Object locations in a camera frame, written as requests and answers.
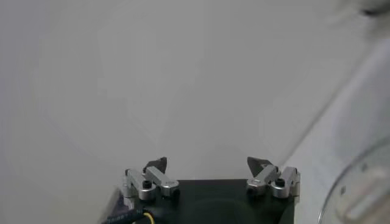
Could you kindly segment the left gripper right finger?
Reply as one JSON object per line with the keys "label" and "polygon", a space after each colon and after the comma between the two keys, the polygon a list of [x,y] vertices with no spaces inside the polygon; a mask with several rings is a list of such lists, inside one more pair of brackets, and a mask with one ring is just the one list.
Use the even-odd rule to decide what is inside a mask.
{"label": "left gripper right finger", "polygon": [[247,194],[259,197],[267,191],[275,198],[300,196],[300,173],[295,167],[285,167],[280,170],[269,160],[247,157],[247,165],[252,178],[246,181]]}

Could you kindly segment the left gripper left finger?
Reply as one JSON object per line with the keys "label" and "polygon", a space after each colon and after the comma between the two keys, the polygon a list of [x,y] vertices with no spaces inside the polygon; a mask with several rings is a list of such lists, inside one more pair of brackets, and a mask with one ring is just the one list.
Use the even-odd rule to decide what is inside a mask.
{"label": "left gripper left finger", "polygon": [[157,191],[160,191],[163,197],[175,197],[180,192],[180,184],[166,175],[167,165],[167,157],[161,157],[147,162],[141,171],[125,170],[123,196],[125,198],[137,197],[141,201],[153,201]]}

